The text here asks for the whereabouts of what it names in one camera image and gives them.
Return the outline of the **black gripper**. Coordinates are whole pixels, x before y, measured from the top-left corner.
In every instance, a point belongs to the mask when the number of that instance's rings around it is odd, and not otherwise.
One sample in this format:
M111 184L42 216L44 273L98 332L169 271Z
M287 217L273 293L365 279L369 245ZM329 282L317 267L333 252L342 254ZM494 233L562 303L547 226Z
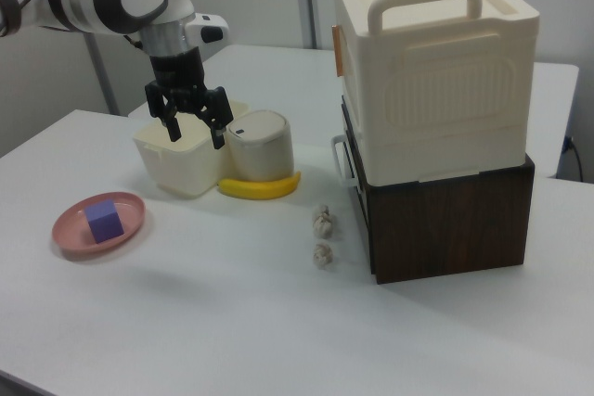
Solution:
M222 86L206 88L200 50L194 48L172 57L149 59L155 76L145 86L150 116L159 119L170 140L176 142L182 136L175 117L177 111L196 114L209 127L213 148L222 148L233 113Z

